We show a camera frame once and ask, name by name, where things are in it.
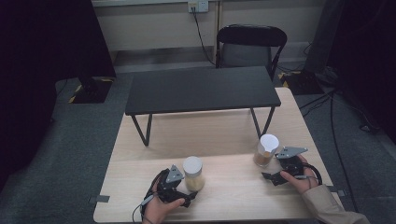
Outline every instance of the cup lid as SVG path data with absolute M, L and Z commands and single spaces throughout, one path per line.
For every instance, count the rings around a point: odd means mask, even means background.
M 202 172 L 202 161 L 198 157 L 190 156 L 183 162 L 184 173 L 189 177 L 196 177 Z
M 272 152 L 274 149 L 279 147 L 279 140 L 272 134 L 264 134 L 260 138 L 260 143 L 264 147 L 265 151 Z

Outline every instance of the gray sleeve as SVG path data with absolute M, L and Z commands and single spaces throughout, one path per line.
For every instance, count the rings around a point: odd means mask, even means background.
M 325 185 L 312 188 L 302 196 L 309 211 L 320 221 L 328 224 L 370 224 L 365 215 L 345 211 Z

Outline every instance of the white wall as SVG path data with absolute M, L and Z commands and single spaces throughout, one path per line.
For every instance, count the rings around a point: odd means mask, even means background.
M 312 41 L 324 0 L 224 1 L 221 26 L 232 23 L 274 25 L 288 45 Z M 215 44 L 217 2 L 197 15 L 205 46 Z M 201 42 L 187 3 L 96 7 L 109 50 L 199 47 Z

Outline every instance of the human hand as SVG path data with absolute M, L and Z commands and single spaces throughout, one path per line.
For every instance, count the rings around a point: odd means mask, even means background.
M 157 191 L 157 185 L 160 178 L 157 179 L 152 191 Z M 177 199 L 171 203 L 163 203 L 158 197 L 157 193 L 154 193 L 154 197 L 146 205 L 145 214 L 142 220 L 142 224 L 158 224 L 162 223 L 166 216 L 174 209 L 180 207 L 185 200 L 183 198 Z
M 302 155 L 297 155 L 297 156 L 300 158 L 301 162 L 307 163 L 306 159 Z M 304 168 L 304 175 L 310 176 L 307 179 L 296 179 L 294 178 L 294 176 L 290 175 L 285 171 L 281 171 L 280 175 L 284 179 L 289 181 L 289 183 L 291 183 L 300 194 L 303 194 L 307 190 L 312 189 L 318 185 L 318 181 L 316 179 L 314 172 L 307 167 Z

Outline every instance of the black curtain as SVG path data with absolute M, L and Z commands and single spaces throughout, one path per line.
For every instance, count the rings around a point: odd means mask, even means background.
M 0 187 L 50 125 L 55 83 L 115 72 L 91 0 L 0 1 Z
M 396 143 L 396 11 L 391 0 L 348 0 L 331 66 Z

